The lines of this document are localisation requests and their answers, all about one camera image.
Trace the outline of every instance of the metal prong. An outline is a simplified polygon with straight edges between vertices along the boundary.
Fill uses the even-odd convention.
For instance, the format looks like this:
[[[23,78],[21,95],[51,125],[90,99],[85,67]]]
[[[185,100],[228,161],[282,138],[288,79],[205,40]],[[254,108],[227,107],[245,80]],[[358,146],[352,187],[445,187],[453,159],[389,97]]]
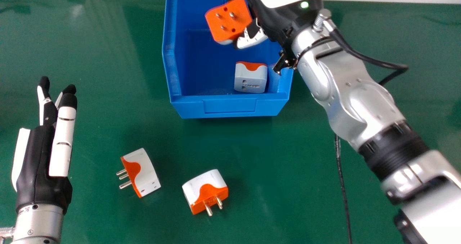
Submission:
[[[205,204],[205,209],[206,209],[206,212],[208,213],[208,216],[213,216],[213,211],[208,206],[208,204]]]
[[[121,175],[121,174],[123,174],[123,173],[126,173],[126,169],[123,169],[123,170],[118,171],[118,172],[116,173],[116,175],[119,176],[119,175]]]
[[[125,188],[125,187],[127,187],[127,186],[129,186],[129,185],[131,185],[131,181],[128,181],[128,182],[126,182],[126,183],[122,183],[122,184],[119,185],[118,187],[119,187],[120,189],[123,189],[123,188]]]
[[[220,210],[223,209],[223,202],[221,201],[221,199],[219,197],[216,196],[216,202],[218,203],[218,207]]]
[[[119,177],[119,180],[125,179],[127,177],[128,177],[128,174],[122,175],[122,176]]]

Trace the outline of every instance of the blue storage box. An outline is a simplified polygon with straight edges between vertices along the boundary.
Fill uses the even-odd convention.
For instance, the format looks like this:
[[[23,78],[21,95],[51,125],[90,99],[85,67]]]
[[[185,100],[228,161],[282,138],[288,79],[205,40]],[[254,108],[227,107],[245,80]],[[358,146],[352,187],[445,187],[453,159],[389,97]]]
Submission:
[[[275,116],[290,96],[293,70],[272,71],[280,46],[269,40],[245,50],[212,39],[205,13],[226,0],[166,0],[163,62],[171,104],[183,119]],[[265,63],[265,93],[234,91],[238,61]]]

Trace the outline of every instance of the robotic hand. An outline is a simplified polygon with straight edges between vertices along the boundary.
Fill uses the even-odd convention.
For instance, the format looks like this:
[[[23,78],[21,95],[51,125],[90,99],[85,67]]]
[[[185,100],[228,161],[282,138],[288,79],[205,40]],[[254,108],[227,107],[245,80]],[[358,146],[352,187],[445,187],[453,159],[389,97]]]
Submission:
[[[0,243],[56,244],[61,241],[63,217],[71,203],[67,178],[77,109],[76,88],[69,85],[50,99],[50,81],[37,87],[40,126],[20,129],[14,154],[12,182],[18,193],[14,228],[0,228]]]
[[[407,124],[389,92],[376,83],[368,61],[404,72],[405,67],[366,57],[342,38],[322,0],[247,0],[260,30],[235,47],[264,38],[282,51],[274,71],[296,68],[333,131],[364,157],[392,204],[394,223],[407,244],[454,244],[461,237],[461,176],[443,155],[430,150]]]

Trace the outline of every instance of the orange and white plug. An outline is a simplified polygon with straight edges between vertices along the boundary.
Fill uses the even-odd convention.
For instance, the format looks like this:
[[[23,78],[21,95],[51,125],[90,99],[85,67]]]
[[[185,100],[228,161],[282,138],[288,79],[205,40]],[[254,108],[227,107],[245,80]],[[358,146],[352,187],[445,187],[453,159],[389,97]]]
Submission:
[[[119,180],[130,180],[122,183],[120,189],[133,185],[135,193],[142,198],[161,187],[152,162],[143,148],[126,154],[121,159],[125,169],[117,172],[117,176]]]
[[[192,214],[206,210],[209,216],[213,215],[211,206],[217,204],[223,208],[223,200],[229,196],[229,189],[218,169],[205,172],[183,185],[184,196],[191,208]]]
[[[230,0],[227,4],[210,9],[205,19],[214,41],[221,45],[232,43],[252,23],[245,0]]]

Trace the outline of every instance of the orange plastic part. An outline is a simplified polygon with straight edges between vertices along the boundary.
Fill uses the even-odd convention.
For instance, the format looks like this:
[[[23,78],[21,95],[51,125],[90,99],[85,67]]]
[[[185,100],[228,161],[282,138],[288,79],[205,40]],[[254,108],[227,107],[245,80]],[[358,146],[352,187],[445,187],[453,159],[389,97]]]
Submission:
[[[252,23],[245,0],[230,0],[227,4],[210,9],[205,19],[216,42],[237,39]]]
[[[217,203],[216,197],[220,198],[221,201],[229,196],[229,188],[215,188],[214,186],[207,183],[200,188],[200,196],[193,204],[191,204],[192,214],[197,214],[205,210],[205,204],[208,206],[215,205]]]
[[[239,61],[239,62],[237,62],[237,64],[243,64],[248,69],[248,71],[250,71],[250,72],[254,72],[254,71],[258,70],[258,68],[260,68],[260,66],[267,67],[267,65],[263,64],[263,63],[250,63],[250,62],[244,62],[244,61]]]
[[[131,185],[133,185],[133,189],[135,190],[136,194],[138,195],[139,198],[142,198],[141,193],[139,192],[138,188],[136,187],[135,184],[135,178],[141,171],[141,165],[136,163],[136,162],[128,162],[122,157],[122,163],[123,166],[126,169],[126,172],[128,174],[128,178],[131,181]]]

